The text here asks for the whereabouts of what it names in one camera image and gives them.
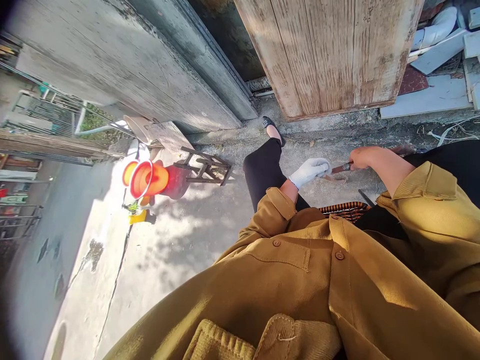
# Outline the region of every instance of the mustard yellow coat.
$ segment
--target mustard yellow coat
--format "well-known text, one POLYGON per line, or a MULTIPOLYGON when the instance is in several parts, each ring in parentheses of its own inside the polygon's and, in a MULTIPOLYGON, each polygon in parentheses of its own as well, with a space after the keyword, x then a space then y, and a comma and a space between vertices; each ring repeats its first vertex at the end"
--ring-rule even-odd
POLYGON ((238 241, 106 359, 480 359, 480 210, 430 162, 377 202, 409 241, 268 189, 238 241))

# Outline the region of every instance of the coat sleeve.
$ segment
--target coat sleeve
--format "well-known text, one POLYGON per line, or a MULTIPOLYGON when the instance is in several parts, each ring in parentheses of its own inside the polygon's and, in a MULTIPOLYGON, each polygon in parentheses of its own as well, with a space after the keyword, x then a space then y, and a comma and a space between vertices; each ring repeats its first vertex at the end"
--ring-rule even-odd
POLYGON ((290 219, 297 213, 295 203, 278 187, 267 189, 258 203, 257 212, 247 227, 240 230, 238 241, 216 261, 237 254, 258 239, 271 238, 285 233, 290 219))
POLYGON ((457 179, 427 161, 377 203, 407 233, 418 276, 480 330, 480 209, 457 179))

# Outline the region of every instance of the red bucket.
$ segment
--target red bucket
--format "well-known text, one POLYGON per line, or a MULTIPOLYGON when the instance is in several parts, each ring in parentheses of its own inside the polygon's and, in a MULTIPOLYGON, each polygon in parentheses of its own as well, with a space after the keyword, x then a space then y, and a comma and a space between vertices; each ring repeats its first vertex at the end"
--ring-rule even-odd
POLYGON ((134 199, 160 194, 169 183, 169 172, 161 161, 140 162, 134 169, 130 181, 130 193, 134 199))
POLYGON ((123 170, 123 174, 121 176, 121 182, 123 183, 123 186, 125 186, 126 188, 129 187, 130 180, 132 179, 132 174, 134 173, 134 170, 138 164, 139 164, 138 160, 133 160, 133 161, 130 161, 125 166, 125 170, 123 170))

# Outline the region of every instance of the wooden door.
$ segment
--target wooden door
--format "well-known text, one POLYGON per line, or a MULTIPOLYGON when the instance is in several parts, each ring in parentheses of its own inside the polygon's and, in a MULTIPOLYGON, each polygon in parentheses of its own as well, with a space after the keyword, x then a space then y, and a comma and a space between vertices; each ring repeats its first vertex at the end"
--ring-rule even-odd
POLYGON ((288 120, 390 105, 423 0, 235 0, 288 120))

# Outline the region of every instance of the black shoe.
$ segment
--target black shoe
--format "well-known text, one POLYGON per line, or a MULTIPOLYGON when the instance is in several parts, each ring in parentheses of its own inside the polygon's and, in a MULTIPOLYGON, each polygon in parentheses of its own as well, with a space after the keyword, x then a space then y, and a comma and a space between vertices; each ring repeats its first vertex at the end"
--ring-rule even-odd
POLYGON ((264 116, 263 117, 263 128, 266 129, 268 125, 273 125, 275 127, 275 129, 278 131, 278 133, 280 134, 280 147, 283 148, 285 146, 285 144, 287 143, 284 139, 284 137, 282 136, 282 134, 280 133, 280 130, 279 128, 277 127, 277 125, 275 125, 275 123, 272 121, 271 118, 269 118, 268 116, 264 116))

